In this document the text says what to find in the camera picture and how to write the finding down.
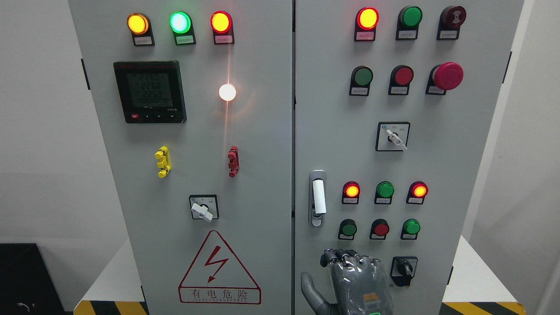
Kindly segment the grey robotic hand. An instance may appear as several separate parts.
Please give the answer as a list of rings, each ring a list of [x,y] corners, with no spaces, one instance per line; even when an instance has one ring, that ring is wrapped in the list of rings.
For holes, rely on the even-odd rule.
[[[301,291],[316,315],[392,315],[389,281],[382,262],[353,249],[326,249],[320,265],[328,267],[337,302],[324,299],[310,273],[301,273]]]

